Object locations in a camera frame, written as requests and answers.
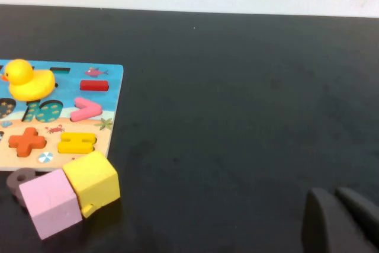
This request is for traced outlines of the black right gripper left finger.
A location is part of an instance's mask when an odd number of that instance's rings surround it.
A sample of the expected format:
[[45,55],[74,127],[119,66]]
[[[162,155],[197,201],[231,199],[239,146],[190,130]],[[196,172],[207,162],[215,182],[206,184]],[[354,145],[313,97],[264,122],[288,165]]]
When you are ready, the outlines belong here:
[[350,212],[322,188],[308,191],[301,228],[304,252],[375,252]]

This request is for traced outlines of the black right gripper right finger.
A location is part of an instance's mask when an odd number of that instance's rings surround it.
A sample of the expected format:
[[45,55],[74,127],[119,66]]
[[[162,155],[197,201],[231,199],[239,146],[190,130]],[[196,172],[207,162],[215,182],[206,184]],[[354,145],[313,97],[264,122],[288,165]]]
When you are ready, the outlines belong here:
[[351,188],[339,187],[335,195],[350,212],[368,240],[378,248],[378,206]]

